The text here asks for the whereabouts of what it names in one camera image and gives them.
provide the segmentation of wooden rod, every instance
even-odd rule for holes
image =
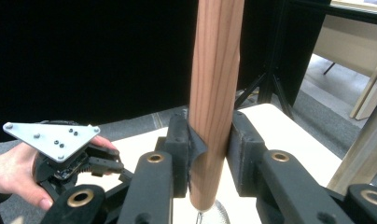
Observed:
[[[208,151],[190,169],[190,199],[199,211],[215,202],[232,122],[244,0],[200,0],[188,122]]]

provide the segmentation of finger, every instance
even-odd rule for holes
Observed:
[[[91,142],[99,147],[107,147],[111,149],[117,149],[109,140],[97,135],[94,138],[92,138]]]
[[[49,210],[52,206],[52,199],[44,189],[38,186],[32,179],[21,181],[19,188],[15,190],[26,202],[40,207],[43,210]]]

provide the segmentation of white desk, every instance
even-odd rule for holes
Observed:
[[[281,149],[293,154],[320,185],[328,184],[341,163],[337,156],[273,105],[257,105],[241,111],[261,134],[268,149]],[[121,139],[114,144],[125,167],[133,172],[139,157],[154,150],[158,137],[166,134],[167,128],[163,128]],[[108,190],[119,183],[117,179],[118,175],[102,178],[80,175],[78,184],[96,183]],[[261,223],[256,211],[256,199],[238,196],[226,162],[216,198],[226,208],[230,223]],[[191,206],[189,197],[174,199],[174,223],[193,224],[196,217],[197,211]]]

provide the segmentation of person's thumb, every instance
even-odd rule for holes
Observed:
[[[47,211],[52,206],[52,199],[49,194],[31,179],[26,179],[20,183],[17,194],[26,202],[43,210]]]

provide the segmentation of metal ring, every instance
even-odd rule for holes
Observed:
[[[271,157],[276,161],[288,161],[290,158],[287,156],[287,154],[282,152],[274,152]]]
[[[371,197],[371,195],[375,195],[377,197],[377,191],[371,189],[363,189],[362,191],[360,191],[360,195],[368,202],[377,205],[377,198]]]
[[[67,200],[67,205],[71,207],[80,207],[86,205],[93,199],[93,191],[91,189],[82,189],[72,194]]]
[[[161,154],[153,154],[147,157],[149,162],[160,162],[163,161],[163,156]]]

